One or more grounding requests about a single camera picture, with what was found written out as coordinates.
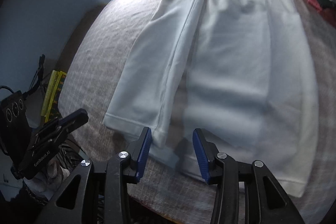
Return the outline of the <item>grey gloved left hand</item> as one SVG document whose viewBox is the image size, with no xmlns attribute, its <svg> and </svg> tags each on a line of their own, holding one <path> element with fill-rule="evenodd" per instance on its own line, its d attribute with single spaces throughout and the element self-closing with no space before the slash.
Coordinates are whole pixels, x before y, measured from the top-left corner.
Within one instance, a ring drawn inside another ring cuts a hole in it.
<svg viewBox="0 0 336 224">
<path fill-rule="evenodd" d="M 50 200 L 69 175 L 70 171 L 63 168 L 60 161 L 54 157 L 35 177 L 30 180 L 24 178 L 23 181 L 33 194 Z"/>
</svg>

